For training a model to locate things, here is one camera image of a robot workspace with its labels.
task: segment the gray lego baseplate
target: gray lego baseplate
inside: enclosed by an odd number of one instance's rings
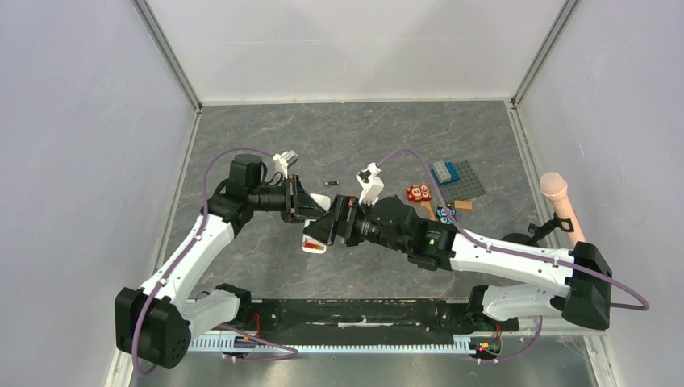
[[[468,161],[454,163],[456,171],[461,179],[455,183],[442,185],[440,189],[447,202],[453,203],[455,200],[468,200],[486,194],[482,183],[475,176],[473,168]]]

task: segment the wooden block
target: wooden block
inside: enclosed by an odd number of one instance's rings
[[[435,211],[433,211],[432,206],[430,206],[430,202],[421,202],[420,206],[430,213],[430,220],[437,220],[437,217],[435,216]]]
[[[473,212],[473,202],[467,200],[456,200],[453,202],[453,208],[456,212]]]

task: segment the gray wall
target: gray wall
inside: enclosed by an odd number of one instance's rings
[[[102,385],[193,114],[125,0],[5,0],[0,52],[0,385]]]
[[[501,98],[563,0],[150,0],[205,102]]]
[[[676,0],[582,2],[522,105],[539,164],[569,182],[586,238],[652,303],[612,311],[630,386],[681,384],[682,17]]]

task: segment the pink microphone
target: pink microphone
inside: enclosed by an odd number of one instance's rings
[[[557,217],[561,220],[561,229],[568,235],[573,246],[577,242],[584,242],[582,228],[579,227],[577,215],[575,215],[573,205],[568,198],[568,183],[555,172],[543,175],[539,183],[541,193],[551,201],[553,210],[556,211]]]

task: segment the gray table surface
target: gray table surface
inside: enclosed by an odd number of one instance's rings
[[[355,174],[400,147],[411,146],[432,163],[468,160],[486,189],[466,228],[500,238],[537,222],[528,180],[503,102],[363,102],[210,106],[202,112],[166,256],[187,235],[201,206],[202,172],[225,148],[294,149],[290,169],[307,191],[359,194]],[[232,156],[215,164],[209,190],[228,176]],[[428,182],[409,155],[382,169],[382,195],[406,200],[406,187]],[[323,181],[338,180],[326,187]],[[207,269],[192,295],[221,283],[249,289],[255,298],[467,297],[475,285],[509,281],[478,273],[430,272],[406,256],[363,243],[335,245],[324,255],[300,248],[302,226],[278,214],[255,214],[238,238]]]

